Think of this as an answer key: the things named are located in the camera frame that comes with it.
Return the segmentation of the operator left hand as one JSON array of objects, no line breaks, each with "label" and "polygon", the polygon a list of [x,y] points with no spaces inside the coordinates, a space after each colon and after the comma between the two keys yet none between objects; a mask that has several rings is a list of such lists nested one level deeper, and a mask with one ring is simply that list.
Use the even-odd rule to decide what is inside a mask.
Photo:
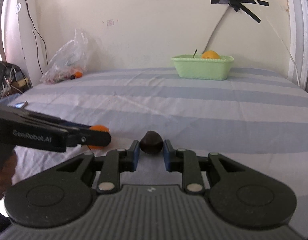
[{"label": "operator left hand", "polygon": [[13,150],[11,156],[5,161],[2,169],[0,170],[0,200],[4,197],[5,192],[12,185],[12,178],[15,174],[17,166],[17,155]]}]

